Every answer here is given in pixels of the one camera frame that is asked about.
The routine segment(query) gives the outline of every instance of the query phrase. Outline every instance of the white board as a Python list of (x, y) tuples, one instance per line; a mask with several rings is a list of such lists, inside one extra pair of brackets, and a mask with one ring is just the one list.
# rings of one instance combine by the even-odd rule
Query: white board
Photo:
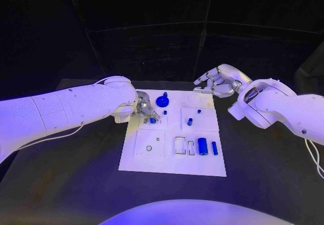
[[(151, 124), (145, 117), (137, 115), (131, 118), (118, 170), (226, 177), (212, 95), (177, 90), (140, 91), (150, 95), (151, 106), (161, 120)], [(170, 103), (160, 108), (156, 99), (164, 92)], [(192, 126), (187, 125), (189, 118), (193, 118)], [(199, 155), (200, 137), (207, 141), (206, 156)], [(212, 142), (216, 142), (217, 155), (213, 154)]]

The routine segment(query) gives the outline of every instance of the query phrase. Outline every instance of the dark table surface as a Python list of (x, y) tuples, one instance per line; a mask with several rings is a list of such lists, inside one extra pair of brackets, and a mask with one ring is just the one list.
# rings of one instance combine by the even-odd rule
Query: dark table surface
[[(58, 90), (92, 82), (63, 79)], [(187, 82), (132, 85), (194, 87)], [(1, 224), (98, 224), (132, 207), (170, 199), (220, 201), (300, 225), (324, 224), (324, 180), (304, 139), (279, 122), (264, 130), (248, 119), (236, 121), (228, 113), (236, 97), (215, 97), (228, 177), (118, 171), (127, 123), (108, 117), (19, 152), (0, 183)]]

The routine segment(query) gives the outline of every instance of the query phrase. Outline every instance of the cable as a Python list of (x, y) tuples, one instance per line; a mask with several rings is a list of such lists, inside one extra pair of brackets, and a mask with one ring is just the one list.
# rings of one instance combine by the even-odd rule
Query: cable
[(96, 83), (101, 83), (104, 80), (107, 80), (108, 79), (108, 77), (107, 78), (104, 78), (104, 79), (101, 79), (99, 81), (96, 81), (94, 84), (96, 84)]
[(307, 139), (305, 139), (305, 147), (307, 147), (307, 149), (308, 149), (308, 152), (310, 152), (310, 154), (311, 154), (311, 157), (312, 157), (312, 160), (314, 160), (314, 163), (315, 163), (317, 172), (318, 172), (321, 178), (324, 179), (324, 176), (323, 176), (323, 174), (321, 174), (321, 171), (323, 171), (323, 173), (324, 173), (324, 169), (323, 169), (323, 167), (320, 166), (320, 153), (318, 153), (318, 150), (317, 150), (317, 147), (315, 147), (312, 141), (310, 141), (310, 142), (311, 142), (312, 147), (314, 147), (314, 149), (315, 149), (317, 160), (315, 160), (315, 158), (314, 158), (312, 151), (311, 151), (311, 149), (310, 149), (310, 146), (308, 146), (308, 143), (307, 143)]
[(62, 137), (68, 137), (68, 136), (73, 135), (79, 131), (79, 129), (73, 133), (71, 133), (69, 135), (63, 135), (63, 136), (59, 136), (59, 137), (52, 137), (52, 138), (43, 139), (43, 140), (40, 140), (40, 141), (37, 141), (37, 142), (35, 142), (32, 144), (27, 144), (27, 145), (22, 146), (17, 150), (24, 149), (26, 147), (29, 147), (33, 144), (37, 144), (39, 142), (45, 142), (45, 141), (49, 141), (52, 139), (58, 139), (58, 138), (62, 138)]

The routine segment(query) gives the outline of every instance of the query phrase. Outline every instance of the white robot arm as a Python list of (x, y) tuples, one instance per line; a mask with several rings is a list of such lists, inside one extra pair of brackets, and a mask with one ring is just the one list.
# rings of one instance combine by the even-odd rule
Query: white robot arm
[(194, 84), (204, 80), (206, 88), (196, 87), (194, 92), (209, 93), (220, 98), (238, 92), (238, 101), (228, 109), (238, 120), (246, 117), (264, 129), (279, 121), (297, 136), (324, 145), (323, 96), (298, 96), (285, 84), (272, 79), (252, 81), (228, 64), (207, 71)]
[(112, 76), (104, 84), (73, 87), (43, 95), (0, 101), (0, 163), (29, 142), (112, 115), (115, 122), (135, 114), (160, 119), (145, 92)]

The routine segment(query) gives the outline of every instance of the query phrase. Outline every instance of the white curved surface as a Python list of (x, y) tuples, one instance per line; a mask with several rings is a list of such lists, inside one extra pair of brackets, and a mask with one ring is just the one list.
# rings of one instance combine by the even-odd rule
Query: white curved surface
[(168, 200), (141, 205), (108, 219), (102, 225), (291, 225), (242, 206), (206, 200)]

